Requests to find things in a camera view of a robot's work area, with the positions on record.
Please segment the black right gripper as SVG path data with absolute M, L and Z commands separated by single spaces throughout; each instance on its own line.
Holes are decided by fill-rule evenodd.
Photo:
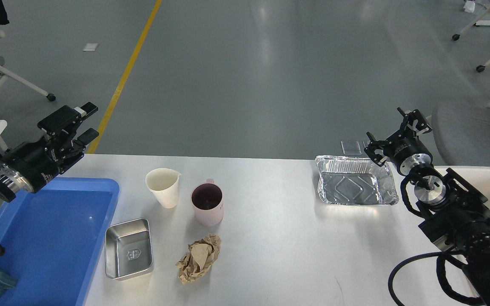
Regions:
M 416 167 L 432 165 L 432 154 L 418 136 L 431 133 L 433 129 L 419 110 L 405 112 L 400 107 L 397 110 L 403 121 L 396 134 L 380 141 L 371 132 L 366 132 L 369 144 L 364 151 L 377 166 L 389 162 L 401 176 L 407 176 Z

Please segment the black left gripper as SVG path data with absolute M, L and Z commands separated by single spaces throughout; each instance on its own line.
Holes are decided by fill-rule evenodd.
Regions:
M 72 138 L 45 136 L 7 152 L 0 160 L 0 182 L 14 193 L 18 190 L 37 193 L 55 177 L 67 172 L 84 157 L 86 146 L 99 137 L 99 132 L 93 128 L 75 137 L 82 122 L 97 111 L 98 107 L 91 102 L 74 108 L 62 106 L 40 120 L 37 127 L 48 136 L 66 131 L 72 132 Z

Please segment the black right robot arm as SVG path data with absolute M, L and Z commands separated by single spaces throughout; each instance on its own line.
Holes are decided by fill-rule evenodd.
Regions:
M 432 154 L 419 135 L 432 127 L 419 110 L 398 109 L 403 120 L 385 140 L 367 132 L 366 155 L 377 166 L 393 163 L 403 176 L 400 192 L 410 213 L 421 217 L 419 228 L 438 248 L 403 260 L 390 273 L 387 288 L 401 306 L 393 289 L 396 274 L 416 260 L 435 257 L 438 283 L 449 298 L 469 306 L 490 306 L 490 209 L 487 197 L 453 169 L 443 175 L 432 163 Z

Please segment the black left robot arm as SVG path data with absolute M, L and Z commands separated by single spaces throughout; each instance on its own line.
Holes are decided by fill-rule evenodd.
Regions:
M 62 106 L 39 121 L 43 136 L 0 152 L 0 199 L 10 203 L 17 192 L 37 193 L 84 157 L 86 147 L 99 136 L 93 128 L 78 135 L 81 124 L 98 107 L 88 102 L 80 107 Z M 0 256 L 5 248 L 0 245 Z

